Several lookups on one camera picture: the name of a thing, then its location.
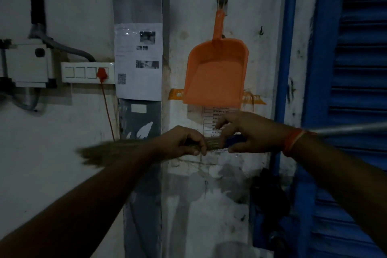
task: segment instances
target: orange wrist band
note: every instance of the orange wrist band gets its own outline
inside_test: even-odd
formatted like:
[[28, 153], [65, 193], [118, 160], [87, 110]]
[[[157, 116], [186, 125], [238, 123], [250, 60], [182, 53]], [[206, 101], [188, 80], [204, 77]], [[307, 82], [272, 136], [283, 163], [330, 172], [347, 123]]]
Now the orange wrist band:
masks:
[[295, 129], [293, 130], [288, 137], [285, 139], [282, 146], [282, 153], [286, 157], [290, 157], [290, 152], [294, 146], [294, 144], [301, 138], [304, 134], [308, 133], [308, 131], [304, 129]]

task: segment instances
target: red plug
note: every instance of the red plug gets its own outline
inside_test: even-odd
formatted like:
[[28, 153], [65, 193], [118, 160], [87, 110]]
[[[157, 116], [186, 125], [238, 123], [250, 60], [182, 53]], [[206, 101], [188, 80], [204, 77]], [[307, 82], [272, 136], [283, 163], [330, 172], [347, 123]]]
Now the red plug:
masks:
[[105, 68], [98, 68], [97, 78], [99, 78], [101, 84], [108, 78]]

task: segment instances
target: metal rod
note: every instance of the metal rod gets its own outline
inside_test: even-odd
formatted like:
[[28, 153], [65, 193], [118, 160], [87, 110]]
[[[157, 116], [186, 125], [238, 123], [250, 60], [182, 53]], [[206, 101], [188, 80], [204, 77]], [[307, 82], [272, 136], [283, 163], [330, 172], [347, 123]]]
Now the metal rod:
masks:
[[361, 133], [380, 133], [387, 131], [387, 121], [382, 121], [380, 123], [346, 124], [342, 126], [311, 129], [310, 131], [312, 133], [317, 133], [321, 137]]

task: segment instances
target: blue pipe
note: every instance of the blue pipe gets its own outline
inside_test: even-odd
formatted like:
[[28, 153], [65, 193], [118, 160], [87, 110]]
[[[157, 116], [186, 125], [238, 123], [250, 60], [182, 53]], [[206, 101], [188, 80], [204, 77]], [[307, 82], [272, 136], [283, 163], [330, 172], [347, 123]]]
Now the blue pipe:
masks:
[[[279, 123], [283, 123], [285, 119], [285, 107], [286, 97], [288, 94], [288, 77], [295, 11], [296, 0], [285, 0], [284, 21], [282, 27], [282, 43], [279, 57], [276, 108], [274, 111], [274, 120]], [[279, 174], [279, 160], [280, 153], [271, 155], [270, 172], [273, 175]]]

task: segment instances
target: switch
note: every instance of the switch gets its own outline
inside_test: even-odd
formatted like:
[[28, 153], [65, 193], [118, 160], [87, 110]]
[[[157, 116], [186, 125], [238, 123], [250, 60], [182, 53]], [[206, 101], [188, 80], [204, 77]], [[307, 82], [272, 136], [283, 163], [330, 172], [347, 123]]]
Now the switch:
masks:
[[96, 79], [97, 78], [97, 68], [86, 68], [86, 77], [88, 79]]
[[78, 79], [86, 79], [85, 68], [75, 68], [75, 77]]
[[75, 75], [74, 75], [74, 68], [65, 68], [64, 70], [64, 75], [65, 75], [65, 78], [73, 78]]

